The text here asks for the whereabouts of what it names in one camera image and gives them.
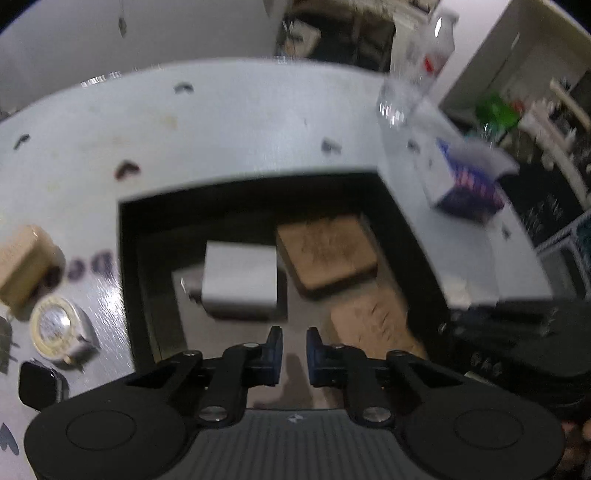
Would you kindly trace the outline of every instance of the green object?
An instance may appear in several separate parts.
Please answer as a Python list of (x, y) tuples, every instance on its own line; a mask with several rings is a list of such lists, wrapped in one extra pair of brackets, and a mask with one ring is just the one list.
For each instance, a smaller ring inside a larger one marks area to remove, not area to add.
[(482, 126), (493, 125), (497, 131), (509, 131), (519, 123), (519, 114), (494, 93), (476, 105), (476, 118)]

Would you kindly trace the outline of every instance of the wooden surface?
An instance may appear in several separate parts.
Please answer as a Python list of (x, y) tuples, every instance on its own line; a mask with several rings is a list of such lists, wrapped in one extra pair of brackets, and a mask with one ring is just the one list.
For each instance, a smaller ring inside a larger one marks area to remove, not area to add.
[(345, 301), (330, 312), (337, 341), (361, 348), (369, 358), (404, 350), (426, 358), (425, 349), (407, 328), (407, 307), (391, 288), (381, 287)]
[(359, 220), (352, 215), (281, 225), (277, 236), (308, 291), (370, 272), (378, 264)]

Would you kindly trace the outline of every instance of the metal screw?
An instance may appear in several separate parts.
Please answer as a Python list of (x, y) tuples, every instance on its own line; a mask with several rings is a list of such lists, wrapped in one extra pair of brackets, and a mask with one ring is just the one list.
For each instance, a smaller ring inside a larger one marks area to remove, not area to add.
[(367, 407), (362, 414), (365, 420), (372, 423), (381, 423), (392, 416), (390, 411), (383, 407)]
[(482, 361), (482, 357), (478, 352), (474, 352), (470, 357), (470, 365), (473, 367), (477, 367), (480, 362)]
[(503, 364), (501, 362), (498, 362), (492, 367), (492, 375), (494, 377), (498, 377), (502, 373), (503, 373)]
[(199, 412), (199, 418), (205, 421), (222, 421), (227, 416), (226, 409), (218, 406), (205, 407)]

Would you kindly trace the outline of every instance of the watch face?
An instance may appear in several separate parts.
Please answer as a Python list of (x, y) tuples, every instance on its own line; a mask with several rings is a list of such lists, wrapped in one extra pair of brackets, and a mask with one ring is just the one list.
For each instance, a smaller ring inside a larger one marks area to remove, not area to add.
[(70, 331), (72, 323), (66, 311), (52, 305), (46, 308), (39, 319), (39, 337), (48, 345), (63, 340)]
[(35, 410), (43, 410), (61, 400), (62, 379), (50, 368), (23, 362), (18, 379), (18, 396)]

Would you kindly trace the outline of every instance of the black circular pad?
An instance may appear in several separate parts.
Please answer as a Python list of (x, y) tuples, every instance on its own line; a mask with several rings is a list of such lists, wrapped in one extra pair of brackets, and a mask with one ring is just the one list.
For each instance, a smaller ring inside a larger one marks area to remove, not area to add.
[(84, 450), (111, 450), (132, 439), (135, 421), (115, 410), (91, 411), (72, 420), (66, 429), (68, 439)]
[(42, 411), (25, 434), (25, 451), (39, 478), (153, 478), (183, 454), (183, 418), (156, 397), (88, 394)]
[(546, 409), (501, 390), (431, 392), (403, 434), (411, 454), (435, 476), (534, 480), (560, 461), (564, 436)]

